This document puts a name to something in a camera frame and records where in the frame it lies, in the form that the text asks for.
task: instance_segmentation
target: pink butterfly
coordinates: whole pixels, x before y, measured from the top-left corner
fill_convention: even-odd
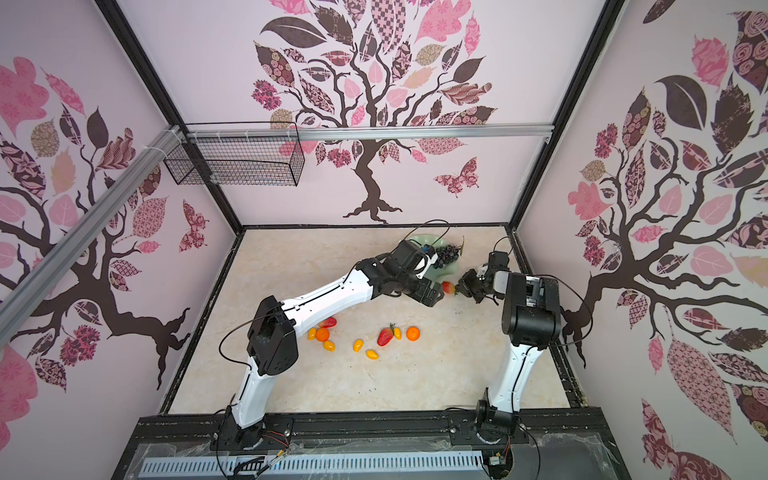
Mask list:
[[[477,187],[478,176],[475,175],[475,170],[478,169],[477,157],[472,158],[462,168],[462,172],[456,177],[454,175],[440,175],[435,177],[435,181],[441,185],[448,187],[448,192],[455,194],[458,198],[458,193],[464,190],[466,187]]]
[[[187,218],[187,223],[190,224],[190,229],[187,230],[187,232],[181,238],[181,243],[179,243],[179,252],[189,250],[192,247],[200,248],[205,245],[205,236],[200,232],[200,230],[204,230],[205,223],[210,221],[205,220],[203,214],[196,214],[194,208],[192,208],[192,206],[189,205],[186,200],[183,200],[183,202],[184,216]]]

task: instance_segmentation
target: wire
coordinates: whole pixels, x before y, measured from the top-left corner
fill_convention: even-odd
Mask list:
[[[550,345],[552,345],[552,346],[558,346],[558,345],[559,346],[569,346],[569,345],[575,345],[576,343],[579,343],[579,342],[583,342],[584,339],[587,338],[590,333],[592,333],[592,327],[594,326],[594,317],[592,316],[592,310],[589,308],[589,306],[587,306],[587,301],[584,300],[584,297],[582,297],[581,295],[576,293],[576,290],[572,289],[570,285],[568,285],[566,282],[564,282],[563,280],[560,280],[559,278],[557,278],[554,275],[548,275],[546,273],[542,273],[542,274],[537,274],[536,276],[548,276],[549,278],[554,278],[558,282],[560,282],[563,285],[565,285],[571,292],[574,293],[575,296],[578,297],[579,300],[581,300],[581,304],[585,305],[587,307],[587,311],[589,312],[589,330],[587,330],[587,333],[584,334],[584,336],[582,336],[580,340],[576,340],[575,342],[570,342],[570,343],[551,343]]]

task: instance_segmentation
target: beige marble surface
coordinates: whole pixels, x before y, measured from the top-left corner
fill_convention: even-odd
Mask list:
[[[171,413],[209,413],[225,407],[240,386],[244,366],[219,356],[218,345],[234,326],[253,318],[259,302],[302,295],[345,275],[362,258],[390,251],[409,229],[334,228],[250,230],[240,245],[206,329],[197,345]],[[441,233],[422,229],[420,233]],[[502,227],[452,228],[445,236],[464,254],[456,281],[482,265]],[[508,249],[504,239],[499,249]],[[514,258],[511,268],[516,270]],[[508,338],[501,333],[501,307],[476,304],[464,296],[446,296],[433,308],[402,298],[378,297],[335,315],[331,329],[335,352],[320,342],[299,338],[299,359],[280,375],[267,403],[268,412],[333,412],[474,408],[495,376]],[[381,328],[395,323],[402,340],[376,345]],[[406,339],[409,326],[421,330]],[[365,342],[353,352],[356,339]],[[246,327],[227,339],[224,352],[246,359]],[[374,349],[378,360],[366,358]],[[557,370],[546,352],[537,361],[523,393],[523,408],[568,407]]]

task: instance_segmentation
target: strawberry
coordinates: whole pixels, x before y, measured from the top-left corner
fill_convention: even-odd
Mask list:
[[[318,328],[330,328],[332,326],[336,326],[336,319],[332,316],[329,316],[325,320],[319,323]]]
[[[379,346],[384,346],[395,336],[395,324],[390,323],[389,326],[385,329],[382,329],[382,332],[379,334],[379,339],[376,341]]]

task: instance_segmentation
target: black wire basket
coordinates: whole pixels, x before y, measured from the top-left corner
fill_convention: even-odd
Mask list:
[[[189,133],[186,141],[165,158],[165,166],[176,183],[298,185],[304,152],[296,123],[248,123],[269,124],[270,130],[245,135],[226,131]]]

